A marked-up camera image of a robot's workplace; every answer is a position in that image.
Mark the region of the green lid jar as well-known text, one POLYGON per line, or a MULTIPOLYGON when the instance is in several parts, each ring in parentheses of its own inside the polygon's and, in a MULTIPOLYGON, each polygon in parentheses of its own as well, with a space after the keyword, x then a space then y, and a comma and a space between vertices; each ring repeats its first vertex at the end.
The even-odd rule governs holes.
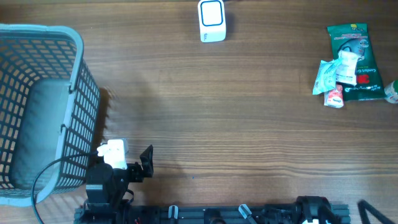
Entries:
POLYGON ((388 84, 384 92, 386 94, 385 100, 392 104, 398 104, 398 80, 394 80, 392 83, 388 84))

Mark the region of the white carton box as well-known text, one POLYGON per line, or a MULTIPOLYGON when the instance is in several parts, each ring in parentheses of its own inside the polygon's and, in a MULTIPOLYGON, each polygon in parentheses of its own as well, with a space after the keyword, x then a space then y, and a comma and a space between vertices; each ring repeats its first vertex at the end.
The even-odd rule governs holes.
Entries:
POLYGON ((356 65, 360 55, 340 50, 338 52, 338 59, 341 60, 341 65, 336 70, 336 81, 348 85, 357 85, 356 65))

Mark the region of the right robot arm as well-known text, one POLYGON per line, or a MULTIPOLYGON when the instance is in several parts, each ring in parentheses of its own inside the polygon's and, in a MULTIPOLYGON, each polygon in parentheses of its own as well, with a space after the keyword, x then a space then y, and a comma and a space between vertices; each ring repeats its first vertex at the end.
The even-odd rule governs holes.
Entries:
MULTIPOLYGON (((331 204, 325 197, 300 196, 297 202, 302 208, 297 223, 315 223, 317 220, 321 224, 343 224, 343 218, 333 212, 331 204)), ((360 200, 357 206, 362 224, 371 224, 369 213, 382 224, 395 224, 365 200, 360 200)))

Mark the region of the green 3M gloves package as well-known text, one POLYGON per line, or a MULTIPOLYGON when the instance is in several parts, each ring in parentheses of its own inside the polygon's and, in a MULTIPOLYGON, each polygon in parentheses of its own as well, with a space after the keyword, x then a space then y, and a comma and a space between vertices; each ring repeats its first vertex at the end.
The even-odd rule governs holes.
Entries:
POLYGON ((345 101, 377 100, 385 97, 384 85, 374 58, 368 25, 365 23, 341 24, 327 27, 331 38, 334 59, 340 50, 360 55, 356 65, 357 85, 340 83, 345 101))

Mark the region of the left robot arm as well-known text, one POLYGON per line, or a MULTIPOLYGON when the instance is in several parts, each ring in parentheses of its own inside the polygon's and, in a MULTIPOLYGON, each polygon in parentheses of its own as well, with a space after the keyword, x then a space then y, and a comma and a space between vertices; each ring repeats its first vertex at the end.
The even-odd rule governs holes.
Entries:
POLYGON ((86 175, 87 200, 81 210, 75 211, 75 223, 140 223, 130 221, 129 210, 133 199, 126 200, 126 193, 133 194, 130 183, 143 182, 154 173, 153 146, 141 155, 141 163, 128 164, 125 169, 113 168, 108 163, 97 164, 86 175))

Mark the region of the mint wet wipes pack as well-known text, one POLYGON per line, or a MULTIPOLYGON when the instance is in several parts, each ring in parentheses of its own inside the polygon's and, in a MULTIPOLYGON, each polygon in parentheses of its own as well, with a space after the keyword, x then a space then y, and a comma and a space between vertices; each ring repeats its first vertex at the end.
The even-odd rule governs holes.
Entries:
POLYGON ((313 95, 319 95, 330 91, 336 86, 336 71, 341 65, 342 59, 335 59, 330 62, 320 61, 317 77, 313 86, 313 95))

